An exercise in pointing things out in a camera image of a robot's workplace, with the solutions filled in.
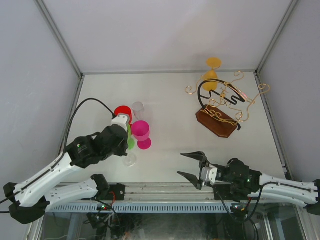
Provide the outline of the green wine glass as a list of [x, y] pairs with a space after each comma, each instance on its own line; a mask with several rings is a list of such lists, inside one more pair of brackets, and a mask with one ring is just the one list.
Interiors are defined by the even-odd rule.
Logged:
[[127, 144], [128, 144], [128, 150], [132, 150], [135, 147], [135, 140], [132, 138], [132, 131], [131, 131], [131, 125], [127, 125]]

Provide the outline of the clear wine glass back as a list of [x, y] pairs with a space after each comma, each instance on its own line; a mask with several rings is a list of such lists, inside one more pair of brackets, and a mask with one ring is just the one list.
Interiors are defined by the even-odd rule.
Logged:
[[128, 153], [122, 160], [127, 167], [133, 167], [137, 162], [137, 156], [134, 153]]

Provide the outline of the clear wine glass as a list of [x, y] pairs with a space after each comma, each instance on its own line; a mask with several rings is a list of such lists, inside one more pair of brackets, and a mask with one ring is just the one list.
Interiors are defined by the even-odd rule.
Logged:
[[137, 156], [134, 153], [128, 153], [122, 160], [127, 167], [133, 167], [137, 162]]
[[134, 102], [132, 104], [132, 111], [137, 120], [145, 119], [145, 107], [144, 104], [140, 101]]

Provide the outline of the pink wine glass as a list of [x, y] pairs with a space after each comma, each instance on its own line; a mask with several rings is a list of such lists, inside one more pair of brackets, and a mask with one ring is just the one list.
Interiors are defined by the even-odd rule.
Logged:
[[147, 150], [151, 147], [150, 125], [144, 120], [138, 120], [132, 124], [131, 133], [137, 140], [137, 146], [141, 150]]

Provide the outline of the red wine glass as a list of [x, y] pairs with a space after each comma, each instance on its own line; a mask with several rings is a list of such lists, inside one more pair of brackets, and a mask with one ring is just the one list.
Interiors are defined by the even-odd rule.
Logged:
[[133, 116], [132, 116], [132, 110], [130, 107], [126, 106], [126, 105], [121, 105], [121, 106], [118, 106], [115, 110], [114, 110], [114, 113], [116, 115], [119, 115], [119, 114], [125, 114], [125, 115], [128, 115], [129, 116], [129, 124], [132, 123], [132, 120], [133, 120]]

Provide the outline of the clear wine glass front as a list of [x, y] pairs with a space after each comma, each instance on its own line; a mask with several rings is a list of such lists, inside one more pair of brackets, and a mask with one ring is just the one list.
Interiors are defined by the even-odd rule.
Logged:
[[145, 119], [145, 107], [144, 104], [140, 101], [134, 102], [132, 104], [132, 111], [137, 120]]

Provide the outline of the yellow wine glass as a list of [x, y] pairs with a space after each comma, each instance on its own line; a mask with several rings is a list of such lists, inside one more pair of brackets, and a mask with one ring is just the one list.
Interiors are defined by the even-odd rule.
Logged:
[[[206, 72], [202, 78], [204, 81], [207, 81], [208, 79], [217, 79], [218, 75], [216, 73], [216, 69], [220, 68], [222, 65], [222, 61], [218, 57], [210, 57], [206, 60], [206, 64], [208, 67], [210, 67], [210, 70]], [[217, 89], [218, 83], [215, 81], [209, 81], [203, 84], [202, 88], [209, 92], [214, 91]]]

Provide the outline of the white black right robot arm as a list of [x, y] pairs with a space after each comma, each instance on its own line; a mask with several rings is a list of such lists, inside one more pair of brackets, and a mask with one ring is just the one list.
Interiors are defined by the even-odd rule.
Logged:
[[179, 171], [197, 190], [204, 186], [213, 188], [218, 182], [229, 184], [229, 194], [235, 202], [244, 198], [266, 198], [294, 204], [307, 213], [320, 215], [320, 181], [293, 181], [270, 176], [232, 158], [226, 166], [212, 164], [202, 151], [181, 153], [181, 156], [199, 162], [199, 176]]

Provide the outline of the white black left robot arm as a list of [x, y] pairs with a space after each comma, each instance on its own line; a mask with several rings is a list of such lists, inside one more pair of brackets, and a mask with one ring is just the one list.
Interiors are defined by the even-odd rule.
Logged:
[[55, 207], [82, 199], [104, 200], [109, 196], [110, 185], [103, 174], [93, 174], [89, 179], [59, 187], [67, 177], [105, 161], [111, 156], [126, 156], [128, 128], [112, 124], [102, 132], [77, 137], [64, 153], [51, 164], [22, 183], [9, 182], [4, 187], [10, 216], [26, 225], [32, 223]]

